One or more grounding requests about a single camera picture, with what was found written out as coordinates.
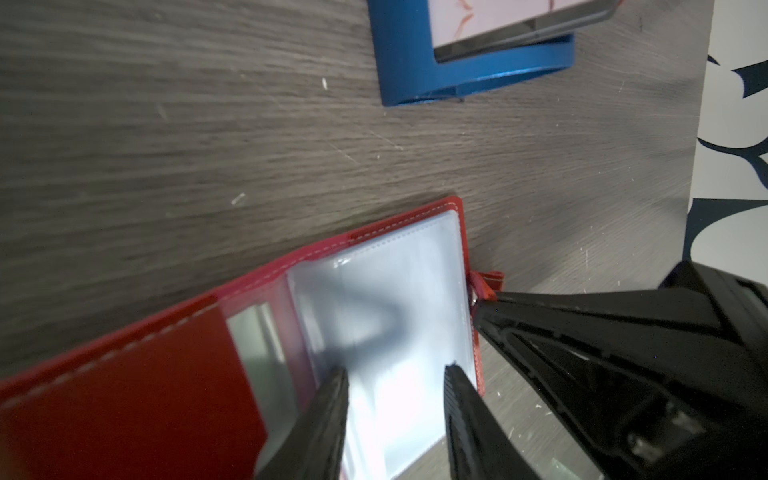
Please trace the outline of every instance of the red card holder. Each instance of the red card holder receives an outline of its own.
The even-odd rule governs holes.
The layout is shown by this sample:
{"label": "red card holder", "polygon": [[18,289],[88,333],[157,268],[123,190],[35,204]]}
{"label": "red card holder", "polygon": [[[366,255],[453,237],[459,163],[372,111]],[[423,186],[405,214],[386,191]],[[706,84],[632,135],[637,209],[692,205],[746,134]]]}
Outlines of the red card holder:
{"label": "red card holder", "polygon": [[448,210],[458,213],[469,273],[462,201],[448,197],[296,250],[5,381],[0,476],[251,478],[267,433],[227,318],[269,303],[296,400],[306,407],[316,381],[286,271]]}

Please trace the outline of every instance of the blue object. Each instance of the blue object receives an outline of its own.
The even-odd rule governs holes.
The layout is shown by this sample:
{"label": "blue object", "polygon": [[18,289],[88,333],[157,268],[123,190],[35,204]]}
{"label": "blue object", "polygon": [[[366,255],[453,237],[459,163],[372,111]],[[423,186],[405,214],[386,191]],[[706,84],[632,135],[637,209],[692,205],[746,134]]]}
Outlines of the blue object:
{"label": "blue object", "polygon": [[385,107],[460,98],[574,64],[574,36],[438,63],[427,0],[368,0]]}

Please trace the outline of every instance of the wooden table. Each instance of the wooden table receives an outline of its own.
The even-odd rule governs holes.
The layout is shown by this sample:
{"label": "wooden table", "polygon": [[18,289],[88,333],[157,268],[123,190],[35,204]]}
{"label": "wooden table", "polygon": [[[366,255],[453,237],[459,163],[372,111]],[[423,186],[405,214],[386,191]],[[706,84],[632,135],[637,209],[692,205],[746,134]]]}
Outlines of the wooden table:
{"label": "wooden table", "polygon": [[[508,290],[649,288],[680,259],[712,0],[626,2],[567,71],[396,109],[363,0],[3,10],[0,376],[446,194]],[[483,362],[535,467],[598,478],[487,345]],[[445,446],[402,477],[448,478]]]}

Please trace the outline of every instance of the open wallet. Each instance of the open wallet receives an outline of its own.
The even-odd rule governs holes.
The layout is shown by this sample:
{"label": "open wallet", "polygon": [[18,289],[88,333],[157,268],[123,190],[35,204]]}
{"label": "open wallet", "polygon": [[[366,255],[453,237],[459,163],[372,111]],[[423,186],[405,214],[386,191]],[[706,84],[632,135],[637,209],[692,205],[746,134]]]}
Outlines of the open wallet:
{"label": "open wallet", "polygon": [[[0,385],[0,477],[252,478],[335,366],[342,474],[393,478],[484,393],[462,201],[309,245]],[[486,276],[500,280],[498,274]]]}

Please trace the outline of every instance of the black plastic part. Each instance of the black plastic part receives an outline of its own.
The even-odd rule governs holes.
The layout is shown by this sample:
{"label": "black plastic part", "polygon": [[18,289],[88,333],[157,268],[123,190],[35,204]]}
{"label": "black plastic part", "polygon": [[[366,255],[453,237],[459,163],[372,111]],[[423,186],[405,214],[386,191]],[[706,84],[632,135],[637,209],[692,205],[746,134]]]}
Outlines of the black plastic part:
{"label": "black plastic part", "polygon": [[453,480],[538,480],[461,367],[445,367],[445,439]]}
{"label": "black plastic part", "polygon": [[310,407],[296,421],[283,446],[264,466],[257,480],[338,480],[348,406],[347,373],[337,368],[320,386]]}
{"label": "black plastic part", "polygon": [[499,293],[475,328],[608,478],[768,478],[768,290],[691,262],[659,290]]}

